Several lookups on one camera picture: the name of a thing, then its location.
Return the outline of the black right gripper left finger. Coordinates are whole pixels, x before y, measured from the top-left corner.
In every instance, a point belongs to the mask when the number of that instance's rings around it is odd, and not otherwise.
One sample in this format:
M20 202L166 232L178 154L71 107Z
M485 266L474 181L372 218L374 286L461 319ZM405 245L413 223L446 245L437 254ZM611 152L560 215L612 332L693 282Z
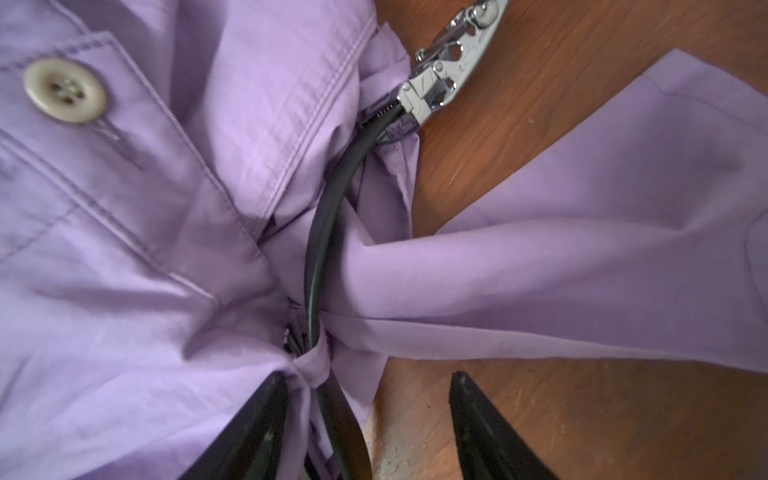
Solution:
M288 407L281 372L270 374L181 480L274 479Z

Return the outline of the purple trousers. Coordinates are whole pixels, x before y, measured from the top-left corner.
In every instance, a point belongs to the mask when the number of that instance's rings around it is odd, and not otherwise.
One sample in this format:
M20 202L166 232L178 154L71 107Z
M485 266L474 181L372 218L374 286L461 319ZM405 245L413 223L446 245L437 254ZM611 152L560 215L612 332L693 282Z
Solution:
M2 3L3 478L180 479L274 372L274 479L341 478L285 337L326 177L414 65L371 1ZM766 371L751 86L673 50L420 239L417 132L355 173L323 277L358 423L392 356Z

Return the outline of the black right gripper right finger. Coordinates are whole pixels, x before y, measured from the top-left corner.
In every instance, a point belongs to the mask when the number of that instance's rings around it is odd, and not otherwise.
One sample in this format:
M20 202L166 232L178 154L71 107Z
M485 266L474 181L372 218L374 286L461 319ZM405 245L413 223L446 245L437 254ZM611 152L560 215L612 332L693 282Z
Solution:
M452 375L449 404L464 479L557 479L464 371Z

